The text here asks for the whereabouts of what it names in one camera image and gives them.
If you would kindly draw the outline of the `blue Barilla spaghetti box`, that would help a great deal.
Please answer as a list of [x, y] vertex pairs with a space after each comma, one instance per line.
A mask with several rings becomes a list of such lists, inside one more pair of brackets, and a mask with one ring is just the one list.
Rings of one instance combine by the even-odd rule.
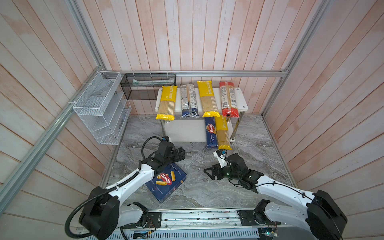
[[205, 119], [205, 130], [207, 147], [211, 149], [218, 148], [218, 138], [216, 130], [216, 122], [214, 117], [206, 117]]

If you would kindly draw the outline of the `blue Barilla rigatoni box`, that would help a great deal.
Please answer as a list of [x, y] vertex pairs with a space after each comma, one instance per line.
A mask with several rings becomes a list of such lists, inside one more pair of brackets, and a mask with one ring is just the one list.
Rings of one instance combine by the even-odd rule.
[[147, 188], [154, 197], [163, 203], [182, 183], [187, 174], [176, 164], [168, 165], [163, 172], [155, 174], [154, 178], [146, 183]]

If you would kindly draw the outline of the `yellow Pastatime spaghetti bag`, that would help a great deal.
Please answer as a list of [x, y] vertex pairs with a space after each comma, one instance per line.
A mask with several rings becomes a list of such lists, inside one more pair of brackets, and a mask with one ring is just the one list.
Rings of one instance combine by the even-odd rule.
[[163, 86], [157, 120], [173, 121], [175, 119], [175, 105], [177, 86]]
[[203, 118], [219, 117], [220, 113], [211, 81], [198, 81], [199, 95], [203, 107]]
[[227, 119], [223, 116], [215, 117], [215, 123], [219, 150], [232, 150]]

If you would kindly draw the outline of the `dark blue spaghetti bag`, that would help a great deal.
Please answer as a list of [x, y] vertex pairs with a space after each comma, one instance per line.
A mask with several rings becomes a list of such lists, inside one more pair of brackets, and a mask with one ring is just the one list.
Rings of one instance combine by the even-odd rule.
[[181, 91], [182, 117], [183, 118], [199, 117], [197, 96], [196, 96], [194, 84], [189, 83], [186, 85], [182, 85], [180, 87], [180, 91]]

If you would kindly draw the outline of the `red spaghetti bag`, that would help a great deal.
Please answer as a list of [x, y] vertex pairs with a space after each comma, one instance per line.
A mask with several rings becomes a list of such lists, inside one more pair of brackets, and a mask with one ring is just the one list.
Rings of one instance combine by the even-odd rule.
[[240, 115], [237, 106], [234, 83], [220, 82], [220, 96], [223, 116], [239, 118]]

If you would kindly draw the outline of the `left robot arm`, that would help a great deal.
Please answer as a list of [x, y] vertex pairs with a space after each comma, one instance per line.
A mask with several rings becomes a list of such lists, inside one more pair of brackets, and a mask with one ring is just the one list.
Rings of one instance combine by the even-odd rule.
[[65, 222], [65, 234], [72, 239], [94, 236], [107, 239], [115, 229], [129, 224], [147, 223], [147, 208], [140, 203], [124, 206], [124, 202], [137, 189], [163, 173], [170, 164], [183, 161], [186, 151], [176, 148], [169, 137], [157, 137], [159, 145], [148, 156], [142, 155], [139, 166], [122, 180], [107, 186], [95, 187], [87, 200], [77, 206]]

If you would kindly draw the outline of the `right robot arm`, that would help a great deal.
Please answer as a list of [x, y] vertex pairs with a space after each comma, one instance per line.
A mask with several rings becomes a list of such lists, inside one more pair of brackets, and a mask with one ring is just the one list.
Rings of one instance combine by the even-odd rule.
[[273, 226], [277, 223], [298, 227], [313, 234], [318, 240], [341, 240], [348, 219], [332, 197], [324, 191], [316, 193], [280, 183], [261, 172], [247, 167], [239, 154], [227, 156], [218, 150], [214, 156], [218, 164], [204, 169], [212, 180], [227, 178], [235, 186], [272, 197], [261, 200], [253, 210], [238, 211], [244, 226]]

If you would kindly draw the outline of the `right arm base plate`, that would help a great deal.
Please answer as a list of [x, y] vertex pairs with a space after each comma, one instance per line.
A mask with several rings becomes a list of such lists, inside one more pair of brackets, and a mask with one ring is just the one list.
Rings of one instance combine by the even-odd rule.
[[255, 210], [237, 211], [242, 226], [275, 226], [281, 225], [281, 222], [272, 222], [262, 213]]

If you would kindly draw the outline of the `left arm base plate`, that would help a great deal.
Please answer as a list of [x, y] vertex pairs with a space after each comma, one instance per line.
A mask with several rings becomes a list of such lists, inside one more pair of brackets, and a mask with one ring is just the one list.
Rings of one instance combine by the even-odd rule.
[[138, 223], [128, 224], [126, 229], [158, 229], [161, 227], [162, 213], [161, 212], [149, 212], [144, 213]]

